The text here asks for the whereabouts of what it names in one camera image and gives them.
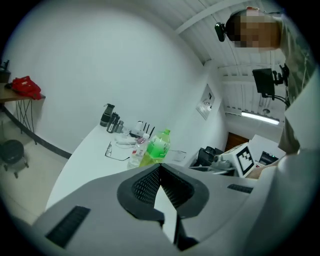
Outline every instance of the person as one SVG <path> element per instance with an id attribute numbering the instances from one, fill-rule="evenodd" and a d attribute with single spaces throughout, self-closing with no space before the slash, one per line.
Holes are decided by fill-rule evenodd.
<path id="1" fill-rule="evenodd" d="M 235 47 L 258 48 L 259 51 L 281 49 L 289 69 L 285 102 L 286 109 L 290 107 L 308 83 L 316 67 L 308 43 L 290 18 L 284 14 L 276 17 L 259 8 L 247 7 L 234 12 L 223 29 Z M 278 147 L 287 155 L 296 154 L 300 148 L 287 119 L 284 121 Z M 264 168 L 276 166 L 279 161 L 280 159 L 272 165 L 255 168 L 247 178 L 258 179 Z"/>

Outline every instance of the white desk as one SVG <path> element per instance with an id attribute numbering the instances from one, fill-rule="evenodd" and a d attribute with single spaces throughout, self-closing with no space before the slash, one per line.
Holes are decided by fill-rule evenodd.
<path id="1" fill-rule="evenodd" d="M 119 133 L 108 133 L 98 124 L 84 138 L 56 180 L 46 210 L 89 181 L 127 170 L 128 160 L 119 161 L 105 156 L 110 141 L 116 136 Z M 133 149 L 122 150 L 124 155 L 130 156 Z"/>

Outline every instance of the floor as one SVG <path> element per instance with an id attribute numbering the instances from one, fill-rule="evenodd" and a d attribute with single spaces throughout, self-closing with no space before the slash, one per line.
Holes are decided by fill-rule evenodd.
<path id="1" fill-rule="evenodd" d="M 0 143 L 10 139 L 22 142 L 29 168 L 21 161 L 5 171 L 1 163 L 0 195 L 13 216 L 32 224 L 45 210 L 51 190 L 67 159 L 39 144 L 35 145 L 30 137 L 21 134 L 19 128 L 3 112 L 0 112 L 1 121 L 3 134 L 0 132 Z M 18 172 L 18 179 L 15 178 L 14 171 Z"/>

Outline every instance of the clothing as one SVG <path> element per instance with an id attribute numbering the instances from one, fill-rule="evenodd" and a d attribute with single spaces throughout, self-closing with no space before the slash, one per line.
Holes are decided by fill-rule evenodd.
<path id="1" fill-rule="evenodd" d="M 308 83 L 315 70 L 316 62 L 310 46 L 292 20 L 285 15 L 282 15 L 281 19 L 280 48 L 285 56 L 285 64 L 289 69 L 286 102 L 291 105 Z M 300 144 L 295 138 L 294 131 L 287 119 L 284 121 L 284 128 L 278 147 L 287 154 L 296 153 L 300 148 Z"/>

